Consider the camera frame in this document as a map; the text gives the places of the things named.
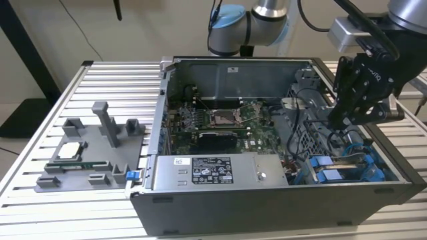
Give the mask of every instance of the white label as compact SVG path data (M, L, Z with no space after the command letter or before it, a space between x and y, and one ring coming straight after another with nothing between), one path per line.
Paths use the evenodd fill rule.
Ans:
M238 68L237 67L228 67L226 68L226 72L228 73L237 73L238 72Z
M189 165L189 158L186 157L175 157L173 161L173 165Z

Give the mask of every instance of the white wall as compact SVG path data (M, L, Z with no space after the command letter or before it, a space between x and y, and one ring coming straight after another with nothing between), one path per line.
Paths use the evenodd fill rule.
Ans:
M62 0L105 61L158 61L161 56L206 55L212 0L119 0L117 21L111 0ZM49 71L63 88L83 60L98 60L57 0L10 0ZM242 4L253 0L225 0ZM256 56L274 56L276 47L257 47Z
M26 98L43 95L0 28L0 104L17 104Z
M364 13L385 12L388 1L350 0ZM317 28L329 28L336 17L348 15L333 0L301 0L301 6L309 22ZM297 8L289 8L289 11L297 11ZM329 42L326 33L310 30L297 14L286 56L318 57L324 61L336 61L341 55Z

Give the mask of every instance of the open computer tower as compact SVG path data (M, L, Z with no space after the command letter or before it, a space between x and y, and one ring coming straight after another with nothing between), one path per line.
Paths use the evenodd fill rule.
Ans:
M358 225L425 182L373 124L334 134L316 58L174 57L129 199L151 236Z

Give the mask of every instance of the floor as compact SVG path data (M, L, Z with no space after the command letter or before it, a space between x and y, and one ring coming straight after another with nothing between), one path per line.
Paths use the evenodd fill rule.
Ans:
M9 115L13 113L14 109L18 107L15 104L0 104L0 125L7 119ZM29 139L10 139L0 137L0 147L7 149L15 153L19 153L27 143ZM17 156L0 149L0 180L6 174Z

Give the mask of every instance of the screw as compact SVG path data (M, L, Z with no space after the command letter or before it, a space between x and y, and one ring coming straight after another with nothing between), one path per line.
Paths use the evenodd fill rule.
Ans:
M258 173L257 173L257 179L258 179L260 181L262 181L262 180L265 179L265 177L266 177L265 173L262 173L262 172L258 172Z

